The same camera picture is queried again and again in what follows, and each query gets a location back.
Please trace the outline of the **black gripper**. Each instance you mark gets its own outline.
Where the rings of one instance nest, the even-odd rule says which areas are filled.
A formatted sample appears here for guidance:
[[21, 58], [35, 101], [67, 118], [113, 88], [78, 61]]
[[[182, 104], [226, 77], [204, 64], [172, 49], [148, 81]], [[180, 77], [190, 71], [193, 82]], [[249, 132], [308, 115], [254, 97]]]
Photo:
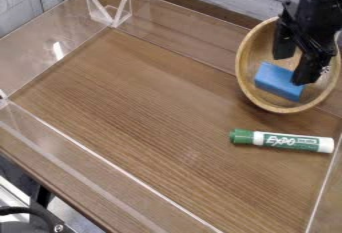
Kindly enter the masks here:
[[273, 56], [290, 58], [296, 48], [304, 52], [292, 82], [297, 85], [316, 83], [337, 55], [335, 38], [342, 30], [342, 0], [284, 1], [277, 20]]

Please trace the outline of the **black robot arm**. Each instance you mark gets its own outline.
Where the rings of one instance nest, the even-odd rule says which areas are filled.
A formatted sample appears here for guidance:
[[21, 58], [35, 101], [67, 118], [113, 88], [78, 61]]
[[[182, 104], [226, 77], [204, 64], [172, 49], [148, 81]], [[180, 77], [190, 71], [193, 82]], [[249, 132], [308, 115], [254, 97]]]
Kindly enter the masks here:
[[300, 48], [302, 56], [292, 76], [294, 85], [316, 83], [337, 56], [336, 36], [342, 30], [342, 0], [284, 1], [277, 20], [273, 57], [290, 58]]

